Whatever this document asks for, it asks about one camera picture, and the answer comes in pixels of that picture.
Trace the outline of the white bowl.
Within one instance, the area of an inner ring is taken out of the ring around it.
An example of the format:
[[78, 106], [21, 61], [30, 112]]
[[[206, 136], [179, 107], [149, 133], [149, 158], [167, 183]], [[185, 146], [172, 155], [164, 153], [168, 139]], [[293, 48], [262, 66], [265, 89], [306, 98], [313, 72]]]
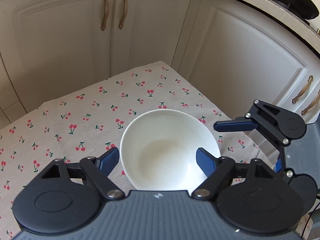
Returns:
[[120, 160], [138, 190], [192, 192], [207, 178], [196, 162], [201, 147], [216, 158], [221, 155], [210, 130], [195, 117], [158, 109], [127, 126], [120, 141]]

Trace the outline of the cream kitchen base cabinets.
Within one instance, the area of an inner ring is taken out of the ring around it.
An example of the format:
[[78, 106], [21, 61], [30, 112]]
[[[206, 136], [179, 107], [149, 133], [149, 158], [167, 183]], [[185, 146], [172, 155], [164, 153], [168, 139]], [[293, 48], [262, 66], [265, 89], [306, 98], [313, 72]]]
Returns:
[[10, 126], [46, 102], [163, 62], [234, 119], [254, 100], [319, 115], [317, 34], [250, 7], [266, 0], [1, 0], [1, 109]]

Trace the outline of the cherry print tablecloth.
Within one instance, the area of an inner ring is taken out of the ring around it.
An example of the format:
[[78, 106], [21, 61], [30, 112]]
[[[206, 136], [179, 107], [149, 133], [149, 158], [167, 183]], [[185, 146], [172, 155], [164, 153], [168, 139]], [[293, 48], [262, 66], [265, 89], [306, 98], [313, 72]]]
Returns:
[[13, 200], [47, 164], [102, 155], [119, 146], [130, 121], [154, 109], [183, 111], [206, 128], [225, 118], [177, 72], [156, 62], [46, 102], [1, 129], [1, 239], [20, 234]]

